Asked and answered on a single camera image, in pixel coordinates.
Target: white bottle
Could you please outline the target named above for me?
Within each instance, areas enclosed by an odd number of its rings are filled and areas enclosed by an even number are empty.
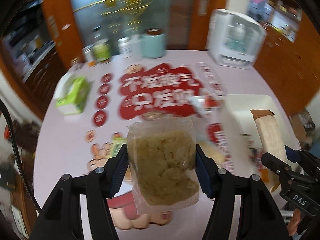
[[[124,37],[118,40],[118,46],[122,57],[127,58],[131,56],[130,38]]]
[[[135,34],[131,36],[131,41],[130,41],[131,53],[132,53],[132,58],[135,61],[140,61],[143,59],[141,54],[140,43],[141,43],[141,39],[139,34]]]

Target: wooden door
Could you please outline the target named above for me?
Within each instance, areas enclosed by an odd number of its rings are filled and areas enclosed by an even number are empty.
[[[272,47],[274,46],[274,39],[267,31],[267,36],[262,45],[260,54],[254,63],[254,68],[260,73],[264,80],[272,87],[273,77],[272,73],[275,71],[275,66],[272,62],[271,52]]]
[[[73,17],[70,0],[44,0],[42,11],[65,68],[70,68],[70,61],[75,57],[84,60],[84,46]]]
[[[209,0],[207,13],[199,14],[201,0],[194,0],[188,49],[205,50],[211,13],[214,9],[226,6],[227,0]]]

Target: food in plastic bag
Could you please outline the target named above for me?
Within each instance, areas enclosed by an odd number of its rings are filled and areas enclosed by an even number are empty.
[[[127,148],[138,213],[183,208],[199,199],[196,136],[189,118],[136,122]]]

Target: pale green food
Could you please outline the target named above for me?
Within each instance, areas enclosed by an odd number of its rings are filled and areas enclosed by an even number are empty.
[[[141,194],[149,205],[172,205],[199,191],[199,184],[188,176],[196,160],[196,145],[188,133],[134,138],[127,147]]]

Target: tissue box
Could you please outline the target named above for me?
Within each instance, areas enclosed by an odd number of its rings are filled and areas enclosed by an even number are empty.
[[[63,114],[80,114],[83,112],[90,91],[90,84],[85,77],[73,80],[68,94],[57,99],[56,107]]]

